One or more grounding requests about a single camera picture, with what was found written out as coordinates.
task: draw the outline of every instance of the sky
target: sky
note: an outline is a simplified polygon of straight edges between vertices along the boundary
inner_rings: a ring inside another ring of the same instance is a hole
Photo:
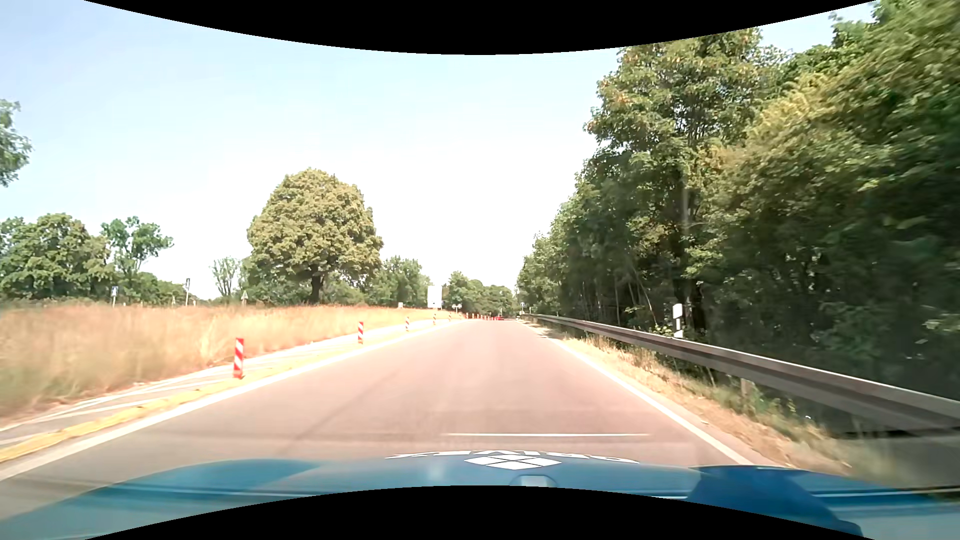
[[[869,19],[869,4],[837,13]],[[209,266],[285,174],[356,184],[384,239],[433,283],[460,270],[514,287],[573,191],[616,50],[442,56],[245,36],[81,0],[0,0],[0,98],[35,150],[0,219],[66,212],[92,233],[136,215],[173,236],[143,270],[218,296]],[[802,51],[828,13],[762,27]]]

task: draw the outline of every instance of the asphalt road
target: asphalt road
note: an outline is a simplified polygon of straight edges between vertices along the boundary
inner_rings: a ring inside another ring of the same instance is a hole
[[[0,517],[92,487],[212,460],[449,450],[733,464],[703,438],[523,324],[467,321],[413,334],[4,479]]]

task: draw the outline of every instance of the construction barrier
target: construction barrier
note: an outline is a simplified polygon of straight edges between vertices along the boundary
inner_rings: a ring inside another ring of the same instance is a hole
[[[243,379],[243,338],[238,337],[233,346],[233,378]]]

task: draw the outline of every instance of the road sign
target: road sign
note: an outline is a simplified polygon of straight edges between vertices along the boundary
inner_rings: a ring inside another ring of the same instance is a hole
[[[426,306],[440,309],[444,304],[444,288],[442,285],[428,285],[426,287]]]

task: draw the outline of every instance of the blue car hood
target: blue car hood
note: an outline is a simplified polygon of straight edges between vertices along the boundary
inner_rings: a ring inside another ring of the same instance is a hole
[[[94,489],[0,522],[9,540],[84,538],[238,506],[351,491],[448,485],[561,487],[711,504],[862,535],[825,498],[890,489],[778,467],[668,467],[586,454],[460,451],[373,459],[239,459]],[[921,501],[919,495],[897,497]]]

